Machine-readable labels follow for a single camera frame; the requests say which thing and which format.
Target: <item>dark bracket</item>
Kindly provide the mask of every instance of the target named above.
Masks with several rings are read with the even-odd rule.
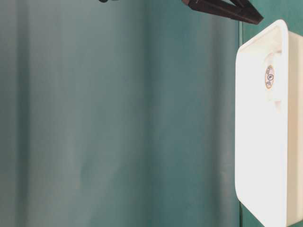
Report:
[[[231,0],[229,4],[222,0],[182,0],[192,10],[228,17],[250,24],[259,24],[263,17],[249,0]]]

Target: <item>white plastic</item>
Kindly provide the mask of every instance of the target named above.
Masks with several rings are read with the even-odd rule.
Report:
[[[265,227],[303,220],[303,37],[283,20],[239,48],[235,115],[238,199]]]

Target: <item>green backdrop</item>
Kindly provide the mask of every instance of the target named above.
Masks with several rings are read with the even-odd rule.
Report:
[[[234,227],[238,22],[178,0],[0,2],[0,222]]]

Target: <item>round sticker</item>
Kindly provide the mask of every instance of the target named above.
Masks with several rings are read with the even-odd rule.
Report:
[[[265,86],[267,89],[271,89],[274,84],[275,72],[274,68],[270,65],[266,69],[265,73]]]

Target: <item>teal wall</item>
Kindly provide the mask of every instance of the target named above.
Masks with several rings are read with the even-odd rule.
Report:
[[[237,226],[238,23],[180,1],[0,3],[6,227]]]

